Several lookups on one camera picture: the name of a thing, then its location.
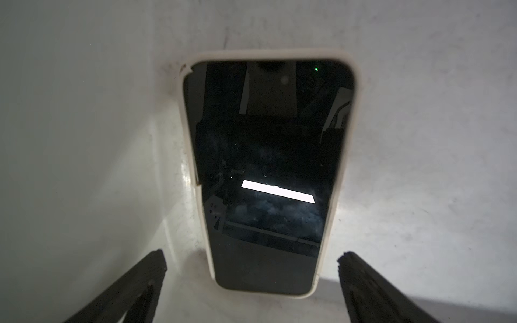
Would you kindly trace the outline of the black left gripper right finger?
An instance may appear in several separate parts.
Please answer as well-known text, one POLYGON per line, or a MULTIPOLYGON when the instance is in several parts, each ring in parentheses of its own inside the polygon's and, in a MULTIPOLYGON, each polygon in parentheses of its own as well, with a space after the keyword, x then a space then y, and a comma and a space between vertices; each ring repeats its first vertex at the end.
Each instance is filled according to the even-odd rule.
POLYGON ((338 264, 339 282, 351 322, 437 321, 356 253, 344 253, 338 264))

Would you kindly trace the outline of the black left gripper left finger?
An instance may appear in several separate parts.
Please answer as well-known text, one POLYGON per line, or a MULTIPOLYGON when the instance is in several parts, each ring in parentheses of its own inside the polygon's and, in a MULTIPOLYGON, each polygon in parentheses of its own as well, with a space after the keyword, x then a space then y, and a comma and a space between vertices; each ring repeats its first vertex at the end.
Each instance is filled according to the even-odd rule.
POLYGON ((66 321, 152 322, 166 272, 163 251, 152 251, 66 321))

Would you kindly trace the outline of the white case phone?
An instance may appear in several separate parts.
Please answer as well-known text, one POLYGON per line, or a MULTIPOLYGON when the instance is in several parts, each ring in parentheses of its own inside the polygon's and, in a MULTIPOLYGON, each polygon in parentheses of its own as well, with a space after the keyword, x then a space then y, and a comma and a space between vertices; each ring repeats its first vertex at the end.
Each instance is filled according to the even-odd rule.
POLYGON ((179 87, 211 278, 309 296, 343 181, 356 67, 325 50, 206 52, 182 65, 179 87))

